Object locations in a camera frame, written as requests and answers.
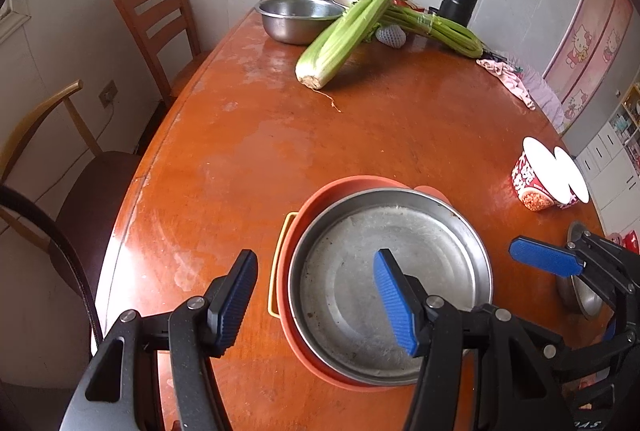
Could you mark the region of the orange plastic plate with ears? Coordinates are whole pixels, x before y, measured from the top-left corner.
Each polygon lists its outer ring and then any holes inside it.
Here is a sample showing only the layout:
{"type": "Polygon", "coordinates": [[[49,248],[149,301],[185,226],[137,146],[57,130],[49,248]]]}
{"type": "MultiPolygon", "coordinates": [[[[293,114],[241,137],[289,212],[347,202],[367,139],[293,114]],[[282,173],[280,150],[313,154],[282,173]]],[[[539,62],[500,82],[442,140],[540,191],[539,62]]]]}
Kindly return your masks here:
{"type": "Polygon", "coordinates": [[[386,248],[428,291],[450,293],[454,240],[422,208],[425,196],[440,197],[358,175],[324,185],[297,211],[278,266],[278,309],[294,354],[321,380],[352,391],[416,381],[420,363],[396,343],[373,259],[386,248]]]}

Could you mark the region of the small steel bowl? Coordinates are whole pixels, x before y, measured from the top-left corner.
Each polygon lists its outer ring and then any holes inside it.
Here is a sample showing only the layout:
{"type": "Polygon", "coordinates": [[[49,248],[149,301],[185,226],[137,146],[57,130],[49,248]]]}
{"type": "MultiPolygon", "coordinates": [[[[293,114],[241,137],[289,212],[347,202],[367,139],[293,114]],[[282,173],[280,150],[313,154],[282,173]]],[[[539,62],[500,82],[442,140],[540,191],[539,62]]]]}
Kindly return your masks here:
{"type": "Polygon", "coordinates": [[[322,0],[265,0],[256,7],[271,39],[290,45],[309,45],[341,18],[344,7],[322,0]]]}

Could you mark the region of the large steel bowl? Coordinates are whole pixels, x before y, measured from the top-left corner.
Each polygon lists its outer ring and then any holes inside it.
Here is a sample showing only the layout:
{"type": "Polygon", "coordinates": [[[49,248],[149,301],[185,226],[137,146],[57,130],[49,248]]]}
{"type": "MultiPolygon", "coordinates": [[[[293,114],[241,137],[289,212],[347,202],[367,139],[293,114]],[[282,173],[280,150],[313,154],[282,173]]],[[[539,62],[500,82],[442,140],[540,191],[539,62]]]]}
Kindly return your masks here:
{"type": "MultiPolygon", "coordinates": [[[[587,232],[587,227],[582,222],[570,223],[565,247],[570,249],[584,232],[587,232]]],[[[580,314],[588,321],[593,321],[599,316],[603,307],[602,299],[577,276],[556,278],[556,289],[564,307],[570,313],[580,314]]]]}

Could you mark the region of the yellow shell-shaped plate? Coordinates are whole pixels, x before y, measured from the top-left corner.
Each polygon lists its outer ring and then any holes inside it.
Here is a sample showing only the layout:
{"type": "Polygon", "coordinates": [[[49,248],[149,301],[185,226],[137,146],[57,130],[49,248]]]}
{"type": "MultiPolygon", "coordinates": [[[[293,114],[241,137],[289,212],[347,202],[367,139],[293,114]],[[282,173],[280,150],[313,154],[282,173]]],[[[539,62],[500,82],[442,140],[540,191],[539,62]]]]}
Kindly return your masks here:
{"type": "Polygon", "coordinates": [[[277,296],[277,277],[278,277],[278,266],[281,256],[281,251],[284,245],[284,240],[288,235],[288,231],[290,230],[292,224],[295,221],[295,217],[297,217],[297,212],[288,212],[285,215],[282,227],[280,229],[280,234],[277,240],[276,249],[274,249],[271,269],[270,269],[270,277],[269,277],[269,288],[268,288],[268,302],[267,302],[267,310],[268,314],[274,318],[280,318],[280,313],[278,309],[278,296],[277,296]]]}

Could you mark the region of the pink cloth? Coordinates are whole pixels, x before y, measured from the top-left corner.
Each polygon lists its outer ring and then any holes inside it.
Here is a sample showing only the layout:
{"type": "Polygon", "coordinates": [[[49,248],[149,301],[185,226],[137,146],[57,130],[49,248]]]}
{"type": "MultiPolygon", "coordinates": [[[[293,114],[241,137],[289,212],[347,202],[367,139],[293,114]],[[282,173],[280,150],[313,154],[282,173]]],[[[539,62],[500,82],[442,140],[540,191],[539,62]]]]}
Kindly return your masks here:
{"type": "Polygon", "coordinates": [[[477,59],[477,65],[488,71],[491,76],[497,78],[502,85],[529,110],[535,110],[536,104],[529,95],[522,80],[516,75],[515,70],[503,61],[492,59],[477,59]]]}

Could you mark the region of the white cabinet shelf unit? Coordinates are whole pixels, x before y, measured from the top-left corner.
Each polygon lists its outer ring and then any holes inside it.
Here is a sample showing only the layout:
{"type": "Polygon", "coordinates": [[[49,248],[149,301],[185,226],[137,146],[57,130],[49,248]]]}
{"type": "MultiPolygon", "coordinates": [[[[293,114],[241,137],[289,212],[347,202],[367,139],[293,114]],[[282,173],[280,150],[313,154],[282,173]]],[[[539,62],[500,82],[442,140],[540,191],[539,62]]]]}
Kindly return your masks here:
{"type": "Polygon", "coordinates": [[[576,157],[606,235],[639,235],[639,82],[576,157]]]}

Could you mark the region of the instant noodle bowl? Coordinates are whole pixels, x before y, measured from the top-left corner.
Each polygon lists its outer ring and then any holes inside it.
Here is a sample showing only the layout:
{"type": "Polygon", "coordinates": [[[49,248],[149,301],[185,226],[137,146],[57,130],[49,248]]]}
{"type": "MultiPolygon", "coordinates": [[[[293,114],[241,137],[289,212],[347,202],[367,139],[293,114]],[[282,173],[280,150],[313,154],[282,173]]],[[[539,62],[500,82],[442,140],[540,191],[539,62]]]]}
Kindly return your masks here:
{"type": "Polygon", "coordinates": [[[527,209],[539,212],[573,202],[570,183],[554,154],[533,137],[523,139],[521,156],[511,172],[515,194],[527,209]]]}
{"type": "Polygon", "coordinates": [[[588,186],[574,159],[559,146],[554,147],[553,154],[570,188],[570,200],[562,201],[560,207],[566,209],[578,202],[588,203],[590,199],[588,186]]]}

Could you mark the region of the near celery bunch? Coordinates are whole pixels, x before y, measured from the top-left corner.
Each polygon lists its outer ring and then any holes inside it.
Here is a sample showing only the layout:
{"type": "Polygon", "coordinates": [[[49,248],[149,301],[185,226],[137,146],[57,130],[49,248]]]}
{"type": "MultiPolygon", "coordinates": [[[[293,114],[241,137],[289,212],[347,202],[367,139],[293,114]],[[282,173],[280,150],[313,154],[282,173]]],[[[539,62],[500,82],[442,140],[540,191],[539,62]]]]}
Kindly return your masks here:
{"type": "Polygon", "coordinates": [[[314,91],[325,87],[358,45],[372,33],[394,0],[358,0],[323,30],[300,55],[297,81],[314,91]]]}

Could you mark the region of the celery bunch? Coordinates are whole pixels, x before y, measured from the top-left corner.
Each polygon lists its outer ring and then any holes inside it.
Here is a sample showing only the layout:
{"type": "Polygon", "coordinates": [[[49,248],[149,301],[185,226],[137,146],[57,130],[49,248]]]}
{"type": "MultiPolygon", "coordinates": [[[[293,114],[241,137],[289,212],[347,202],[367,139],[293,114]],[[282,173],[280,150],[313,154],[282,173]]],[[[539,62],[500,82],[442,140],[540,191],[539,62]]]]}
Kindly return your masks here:
{"type": "Polygon", "coordinates": [[[297,81],[314,91],[325,87],[358,45],[372,33],[394,0],[358,0],[323,30],[300,55],[297,81]]]}
{"type": "Polygon", "coordinates": [[[397,24],[405,32],[435,40],[467,58],[478,59],[484,53],[482,41],[470,29],[436,14],[391,5],[380,23],[397,24]]]}

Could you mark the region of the pink jacket on chair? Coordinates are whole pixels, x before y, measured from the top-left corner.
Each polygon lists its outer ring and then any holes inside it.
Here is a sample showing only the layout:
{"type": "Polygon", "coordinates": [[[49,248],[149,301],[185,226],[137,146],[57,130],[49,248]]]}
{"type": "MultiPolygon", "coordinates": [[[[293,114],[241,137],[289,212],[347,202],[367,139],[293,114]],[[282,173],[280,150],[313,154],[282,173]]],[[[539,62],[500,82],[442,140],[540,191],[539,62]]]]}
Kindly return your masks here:
{"type": "Polygon", "coordinates": [[[521,79],[530,97],[541,109],[549,122],[559,134],[564,130],[565,116],[562,104],[555,91],[549,86],[541,74],[525,61],[507,52],[500,52],[508,64],[521,79]]]}

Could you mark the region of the steel pan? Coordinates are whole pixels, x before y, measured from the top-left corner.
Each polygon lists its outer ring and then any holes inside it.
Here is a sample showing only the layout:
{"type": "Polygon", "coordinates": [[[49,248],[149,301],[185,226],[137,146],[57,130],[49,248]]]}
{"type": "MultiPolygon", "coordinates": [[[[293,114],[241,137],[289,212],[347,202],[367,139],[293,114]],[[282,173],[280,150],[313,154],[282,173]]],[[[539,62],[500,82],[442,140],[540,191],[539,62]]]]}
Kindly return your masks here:
{"type": "Polygon", "coordinates": [[[409,188],[354,192],[323,209],[296,243],[288,305],[312,357],[349,380],[416,382],[427,301],[460,311],[489,303],[494,277],[472,225],[409,188]]]}

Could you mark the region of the fruit in white foam net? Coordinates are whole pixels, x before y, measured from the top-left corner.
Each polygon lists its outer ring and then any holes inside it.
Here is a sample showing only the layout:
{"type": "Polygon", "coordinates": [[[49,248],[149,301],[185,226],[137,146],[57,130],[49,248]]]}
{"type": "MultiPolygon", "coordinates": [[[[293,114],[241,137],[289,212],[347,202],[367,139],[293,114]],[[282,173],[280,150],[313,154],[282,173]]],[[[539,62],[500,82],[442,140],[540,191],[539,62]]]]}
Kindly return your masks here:
{"type": "Polygon", "coordinates": [[[376,29],[375,39],[388,47],[399,50],[406,44],[407,35],[398,24],[389,24],[388,26],[381,26],[376,29]]]}

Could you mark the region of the hello kitty pink curtain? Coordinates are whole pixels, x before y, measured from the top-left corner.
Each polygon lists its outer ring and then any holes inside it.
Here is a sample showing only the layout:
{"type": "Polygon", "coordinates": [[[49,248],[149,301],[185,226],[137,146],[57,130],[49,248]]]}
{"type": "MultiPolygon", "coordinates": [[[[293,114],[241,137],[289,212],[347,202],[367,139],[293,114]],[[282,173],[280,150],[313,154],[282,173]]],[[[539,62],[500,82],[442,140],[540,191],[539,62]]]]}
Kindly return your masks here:
{"type": "Polygon", "coordinates": [[[554,121],[566,131],[585,109],[625,39],[631,0],[580,0],[565,38],[544,79],[561,104],[554,121]]]}

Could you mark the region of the pink kids stool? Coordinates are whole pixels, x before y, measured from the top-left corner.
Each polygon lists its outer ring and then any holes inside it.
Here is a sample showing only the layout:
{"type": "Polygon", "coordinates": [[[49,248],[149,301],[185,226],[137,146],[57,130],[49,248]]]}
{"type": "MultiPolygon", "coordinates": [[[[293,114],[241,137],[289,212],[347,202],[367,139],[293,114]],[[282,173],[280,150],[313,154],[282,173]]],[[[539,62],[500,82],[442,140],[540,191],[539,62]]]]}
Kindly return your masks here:
{"type": "Polygon", "coordinates": [[[625,234],[612,233],[608,235],[608,240],[630,252],[639,253],[639,238],[635,231],[629,231],[625,234]]]}

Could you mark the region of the brown wooden slat chair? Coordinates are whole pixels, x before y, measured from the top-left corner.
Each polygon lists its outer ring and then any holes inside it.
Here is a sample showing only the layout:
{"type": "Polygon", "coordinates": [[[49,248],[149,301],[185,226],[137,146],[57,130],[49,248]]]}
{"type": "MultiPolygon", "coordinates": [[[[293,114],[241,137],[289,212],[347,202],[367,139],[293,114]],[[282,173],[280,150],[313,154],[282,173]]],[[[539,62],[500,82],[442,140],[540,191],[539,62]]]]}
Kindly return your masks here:
{"type": "Polygon", "coordinates": [[[113,2],[150,70],[163,103],[169,109],[209,55],[209,50],[201,47],[190,0],[113,2]],[[186,36],[191,60],[171,80],[160,61],[160,52],[182,34],[186,36]]]}

